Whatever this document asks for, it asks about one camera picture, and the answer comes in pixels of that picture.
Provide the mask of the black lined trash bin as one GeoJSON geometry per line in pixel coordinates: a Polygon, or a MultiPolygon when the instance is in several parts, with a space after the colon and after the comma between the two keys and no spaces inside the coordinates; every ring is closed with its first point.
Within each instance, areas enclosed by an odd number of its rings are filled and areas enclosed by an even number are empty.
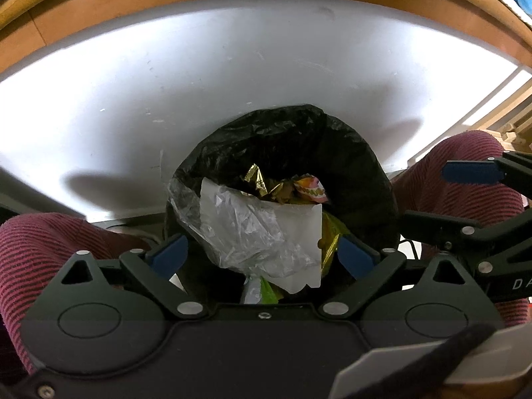
{"type": "Polygon", "coordinates": [[[170,180],[167,235],[184,233],[184,214],[199,212],[204,179],[256,195],[254,184],[244,179],[251,166],[261,170],[268,188],[316,177],[327,195],[325,212],[356,240],[375,250],[398,245],[397,202],[370,145],[310,104],[247,113],[201,141],[170,180]]]}

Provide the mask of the small gold candy wrapper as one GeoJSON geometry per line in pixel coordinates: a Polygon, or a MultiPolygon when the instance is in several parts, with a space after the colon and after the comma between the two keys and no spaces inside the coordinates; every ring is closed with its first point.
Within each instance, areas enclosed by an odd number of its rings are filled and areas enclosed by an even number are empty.
{"type": "Polygon", "coordinates": [[[349,233],[350,231],[339,219],[327,212],[322,213],[322,237],[318,241],[318,248],[322,253],[321,275],[323,277],[332,265],[340,239],[349,233]]]}

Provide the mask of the clear plastic bag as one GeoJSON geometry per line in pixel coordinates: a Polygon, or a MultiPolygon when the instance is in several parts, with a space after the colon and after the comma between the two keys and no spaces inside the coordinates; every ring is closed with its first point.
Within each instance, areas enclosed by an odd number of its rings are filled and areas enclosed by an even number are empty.
{"type": "Polygon", "coordinates": [[[207,178],[199,194],[173,179],[169,201],[179,224],[218,268],[264,278],[291,295],[321,286],[319,204],[261,201],[207,178]]]}

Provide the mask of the green plastic wrapper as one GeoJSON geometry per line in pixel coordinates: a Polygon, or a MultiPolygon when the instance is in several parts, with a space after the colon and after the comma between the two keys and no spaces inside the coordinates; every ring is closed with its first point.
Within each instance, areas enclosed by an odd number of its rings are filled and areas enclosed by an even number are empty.
{"type": "Polygon", "coordinates": [[[241,303],[244,305],[277,305],[279,298],[264,277],[247,277],[241,303]]]}

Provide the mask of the gold foil wrapper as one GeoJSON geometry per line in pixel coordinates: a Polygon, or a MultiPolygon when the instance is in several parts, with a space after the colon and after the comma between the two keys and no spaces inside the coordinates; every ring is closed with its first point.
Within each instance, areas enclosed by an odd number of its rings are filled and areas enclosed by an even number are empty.
{"type": "Polygon", "coordinates": [[[291,180],[267,180],[256,164],[250,166],[243,180],[254,185],[255,192],[262,200],[285,204],[293,199],[295,188],[291,180]]]}

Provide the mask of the person's right leg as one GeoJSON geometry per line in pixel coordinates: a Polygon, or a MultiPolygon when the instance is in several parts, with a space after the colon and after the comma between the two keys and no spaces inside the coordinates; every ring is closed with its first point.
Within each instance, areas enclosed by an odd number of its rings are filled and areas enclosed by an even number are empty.
{"type": "Polygon", "coordinates": [[[521,194],[502,184],[450,183],[442,174],[449,160],[483,161],[503,154],[489,133],[462,132],[433,147],[411,168],[391,180],[400,212],[417,211],[477,221],[492,227],[524,212],[521,194]]]}

